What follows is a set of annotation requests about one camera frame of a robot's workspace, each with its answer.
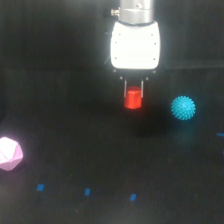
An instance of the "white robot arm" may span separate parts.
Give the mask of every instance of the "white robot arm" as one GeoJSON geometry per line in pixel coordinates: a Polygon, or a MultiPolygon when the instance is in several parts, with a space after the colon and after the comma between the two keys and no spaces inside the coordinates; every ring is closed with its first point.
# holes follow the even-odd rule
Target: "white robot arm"
{"type": "Polygon", "coordinates": [[[120,0],[111,38],[111,63],[117,69],[153,70],[160,58],[159,26],[154,0],[120,0]]]}

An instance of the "black background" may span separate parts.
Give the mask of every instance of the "black background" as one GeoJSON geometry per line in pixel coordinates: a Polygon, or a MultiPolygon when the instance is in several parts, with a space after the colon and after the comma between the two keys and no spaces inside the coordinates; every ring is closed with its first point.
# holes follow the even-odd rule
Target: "black background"
{"type": "Polygon", "coordinates": [[[156,1],[162,69],[128,111],[104,65],[119,1],[1,0],[0,132],[24,160],[0,172],[0,222],[223,223],[223,4],[156,1]],[[179,95],[190,121],[170,114],[179,95]]]}

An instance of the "blue spiky ball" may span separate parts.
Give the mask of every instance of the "blue spiky ball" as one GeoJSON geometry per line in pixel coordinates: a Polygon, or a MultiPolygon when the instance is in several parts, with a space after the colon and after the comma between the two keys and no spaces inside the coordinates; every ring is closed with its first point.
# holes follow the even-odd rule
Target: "blue spiky ball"
{"type": "Polygon", "coordinates": [[[182,121],[191,119],[195,111],[194,101],[186,96],[177,97],[171,105],[171,112],[174,117],[182,121]]]}

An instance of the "black table surface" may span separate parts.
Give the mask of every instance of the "black table surface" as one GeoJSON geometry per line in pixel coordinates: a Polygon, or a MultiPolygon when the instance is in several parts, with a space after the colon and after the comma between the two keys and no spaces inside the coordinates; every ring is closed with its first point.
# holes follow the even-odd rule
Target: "black table surface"
{"type": "Polygon", "coordinates": [[[1,136],[24,159],[0,171],[0,223],[223,223],[223,71],[191,73],[152,81],[136,111],[91,101],[8,114],[1,136]],[[190,121],[170,113],[181,93],[196,104],[190,121]]]}

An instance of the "pink toy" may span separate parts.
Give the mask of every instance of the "pink toy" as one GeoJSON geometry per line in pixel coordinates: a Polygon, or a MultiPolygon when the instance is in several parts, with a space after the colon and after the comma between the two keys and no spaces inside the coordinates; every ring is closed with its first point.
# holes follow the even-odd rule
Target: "pink toy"
{"type": "Polygon", "coordinates": [[[0,139],[0,168],[13,170],[23,159],[23,152],[18,142],[3,137],[0,139]]]}

